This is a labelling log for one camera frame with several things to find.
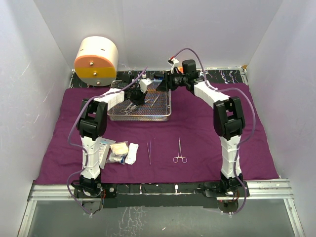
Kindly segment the small blue white packet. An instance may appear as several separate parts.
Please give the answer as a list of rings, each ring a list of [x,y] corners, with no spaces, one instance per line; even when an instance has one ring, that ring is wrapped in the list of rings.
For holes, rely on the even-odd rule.
[[[106,163],[120,163],[125,164],[127,154],[115,154],[111,152],[106,160]]]

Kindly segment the wire mesh metal tray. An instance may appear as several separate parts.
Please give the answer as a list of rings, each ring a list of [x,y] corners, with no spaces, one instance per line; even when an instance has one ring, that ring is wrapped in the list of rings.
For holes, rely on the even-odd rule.
[[[171,110],[171,92],[159,92],[156,88],[160,84],[159,80],[152,81],[148,86],[145,104],[126,115],[120,112],[125,109],[130,103],[130,100],[125,100],[108,110],[110,120],[118,121],[167,121],[172,113]],[[159,95],[155,104],[150,107],[154,99]]]

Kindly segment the beige bandage roll packet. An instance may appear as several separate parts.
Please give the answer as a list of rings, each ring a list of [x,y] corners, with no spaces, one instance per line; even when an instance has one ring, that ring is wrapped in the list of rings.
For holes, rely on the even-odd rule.
[[[111,144],[110,148],[115,155],[125,155],[129,152],[129,146],[126,142]]]

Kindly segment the metal surgical scissors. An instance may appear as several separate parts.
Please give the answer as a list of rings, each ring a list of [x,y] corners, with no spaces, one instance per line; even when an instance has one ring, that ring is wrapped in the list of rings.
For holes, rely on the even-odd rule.
[[[137,108],[138,108],[137,105],[130,103],[125,109],[121,109],[120,112],[128,115],[128,114],[134,112]]]

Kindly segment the white gauze packet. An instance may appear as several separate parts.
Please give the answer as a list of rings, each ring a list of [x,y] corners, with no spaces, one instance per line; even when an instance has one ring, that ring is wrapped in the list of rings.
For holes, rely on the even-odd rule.
[[[104,169],[105,163],[110,150],[110,145],[114,144],[114,140],[102,138],[99,143],[99,167]]]

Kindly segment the metal forceps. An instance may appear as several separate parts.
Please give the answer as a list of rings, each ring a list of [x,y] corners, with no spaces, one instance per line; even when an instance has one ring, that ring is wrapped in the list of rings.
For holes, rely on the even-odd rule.
[[[173,158],[174,163],[178,163],[181,161],[182,163],[187,163],[187,158],[182,156],[182,149],[181,149],[181,139],[178,138],[178,155]]]

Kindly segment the purple cloth wrap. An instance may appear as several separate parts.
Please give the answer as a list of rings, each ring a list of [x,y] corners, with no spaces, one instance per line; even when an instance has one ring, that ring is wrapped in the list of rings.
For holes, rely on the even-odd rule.
[[[257,114],[249,107],[252,97],[244,83],[217,84],[230,96],[238,96],[246,126],[242,136],[248,141],[240,147],[240,167],[246,180],[275,179],[278,177],[269,150],[264,127]],[[103,94],[105,88],[71,88],[65,91],[60,116],[53,137],[43,157],[37,184],[66,184],[78,178],[82,166],[82,151],[68,144],[71,137],[80,143],[72,126],[84,98]],[[213,110],[185,88],[171,92],[172,113],[165,122],[112,121],[107,122],[104,137],[117,142],[139,145],[133,165],[109,163],[102,170],[104,183],[176,183],[203,182],[220,179],[222,151],[220,138],[213,127]],[[173,162],[178,155],[178,138],[182,156],[187,163]],[[151,141],[149,165],[147,141]]]

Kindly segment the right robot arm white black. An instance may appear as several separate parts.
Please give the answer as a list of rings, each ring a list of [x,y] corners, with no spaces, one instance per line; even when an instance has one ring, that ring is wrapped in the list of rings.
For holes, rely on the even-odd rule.
[[[184,60],[182,71],[177,69],[179,61],[175,57],[168,62],[171,69],[164,73],[157,91],[174,91],[183,86],[213,109],[213,126],[221,141],[223,159],[219,189],[224,195],[231,196],[243,181],[239,163],[239,143],[245,128],[241,100],[220,92],[207,79],[200,78],[195,60]]]

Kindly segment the thin metal tweezers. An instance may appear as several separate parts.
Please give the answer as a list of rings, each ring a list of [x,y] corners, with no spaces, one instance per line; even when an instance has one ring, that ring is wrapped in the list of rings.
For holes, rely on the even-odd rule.
[[[149,165],[151,165],[151,141],[147,141],[147,151],[148,151]]]

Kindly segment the round white drawer box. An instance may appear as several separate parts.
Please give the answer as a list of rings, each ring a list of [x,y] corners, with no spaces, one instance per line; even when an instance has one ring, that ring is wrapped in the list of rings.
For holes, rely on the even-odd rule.
[[[82,40],[74,70],[90,86],[107,86],[117,78],[119,52],[108,38],[90,36]]]

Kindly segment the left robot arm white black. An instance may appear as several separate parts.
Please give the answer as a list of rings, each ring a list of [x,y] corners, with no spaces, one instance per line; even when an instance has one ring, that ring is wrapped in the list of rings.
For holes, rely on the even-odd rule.
[[[135,79],[120,81],[100,96],[84,99],[76,128],[82,142],[82,169],[79,183],[72,186],[87,196],[97,197],[102,192],[99,145],[107,128],[107,113],[112,107],[130,100],[135,105],[145,103],[151,84],[145,73]]]

